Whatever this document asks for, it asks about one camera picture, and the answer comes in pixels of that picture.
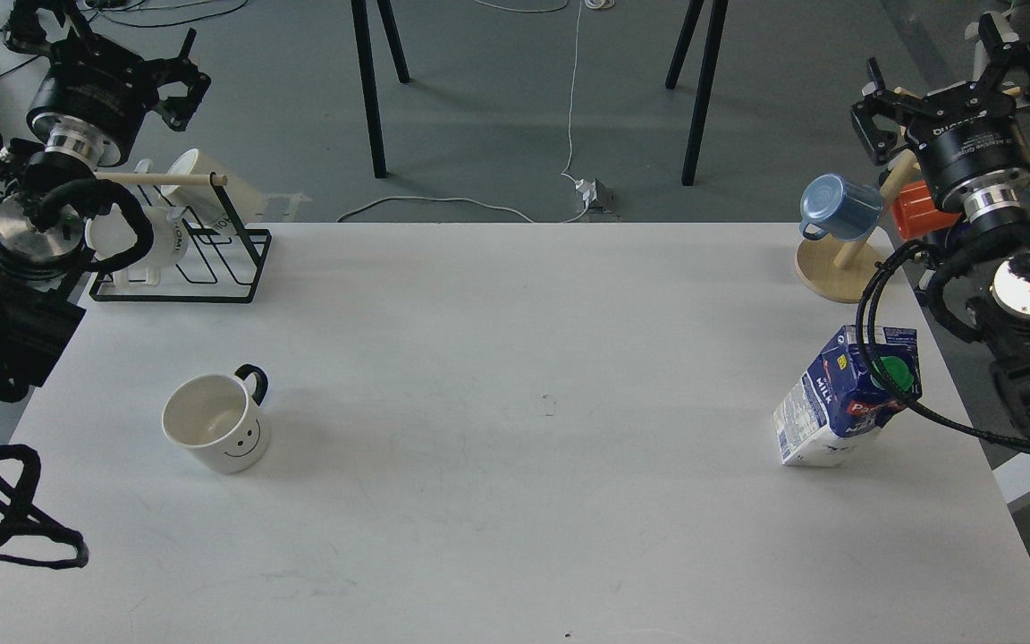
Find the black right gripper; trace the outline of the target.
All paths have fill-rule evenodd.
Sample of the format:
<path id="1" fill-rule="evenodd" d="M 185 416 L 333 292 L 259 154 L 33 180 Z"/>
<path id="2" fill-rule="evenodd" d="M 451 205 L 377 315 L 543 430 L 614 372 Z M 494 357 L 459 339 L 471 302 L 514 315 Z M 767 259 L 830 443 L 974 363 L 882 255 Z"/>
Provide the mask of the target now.
<path id="1" fill-rule="evenodd" d="M 926 99 L 887 89 L 876 57 L 869 81 L 851 106 L 855 134 L 876 166 L 900 152 L 899 132 L 876 126 L 888 118 L 905 127 L 905 141 L 941 212 L 958 213 L 984 187 L 1030 184 L 1030 148 L 1017 109 L 1030 113 L 1030 39 L 1019 36 L 1009 13 L 982 13 L 965 29 L 975 44 L 972 79 Z"/>

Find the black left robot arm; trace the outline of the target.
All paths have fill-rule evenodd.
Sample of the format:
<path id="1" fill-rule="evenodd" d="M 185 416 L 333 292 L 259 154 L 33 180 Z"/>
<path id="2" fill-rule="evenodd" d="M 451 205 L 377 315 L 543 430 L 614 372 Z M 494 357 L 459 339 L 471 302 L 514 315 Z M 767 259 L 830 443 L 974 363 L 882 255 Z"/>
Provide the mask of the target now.
<path id="1" fill-rule="evenodd" d="M 148 60 L 96 33 L 75 1 L 16 1 L 0 33 L 49 64 L 26 113 L 31 139 L 0 135 L 0 399 L 18 401 L 81 323 L 74 282 L 130 267 L 154 241 L 139 201 L 97 170 L 127 162 L 148 114 L 185 130 L 211 78 L 191 60 L 195 30 Z"/>

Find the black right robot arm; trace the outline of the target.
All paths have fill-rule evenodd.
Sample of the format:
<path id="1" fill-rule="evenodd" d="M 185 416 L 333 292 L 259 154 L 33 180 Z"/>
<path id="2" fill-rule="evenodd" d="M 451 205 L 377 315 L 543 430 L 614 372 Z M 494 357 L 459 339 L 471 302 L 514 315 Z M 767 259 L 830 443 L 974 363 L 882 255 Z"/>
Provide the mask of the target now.
<path id="1" fill-rule="evenodd" d="M 880 262 L 858 305 L 855 327 L 874 332 L 876 306 L 895 270 L 917 253 L 932 273 L 921 306 L 965 343 L 993 354 L 990 374 L 1017 437 L 963 427 L 965 435 L 1030 455 L 1030 217 L 1018 193 L 1030 184 L 1030 149 L 1017 113 L 1030 113 L 1030 39 L 1004 13 L 978 18 L 974 78 L 923 97 L 887 89 L 876 60 L 851 107 L 856 135 L 876 165 L 915 156 L 933 206 L 967 229 L 956 243 L 907 241 Z"/>

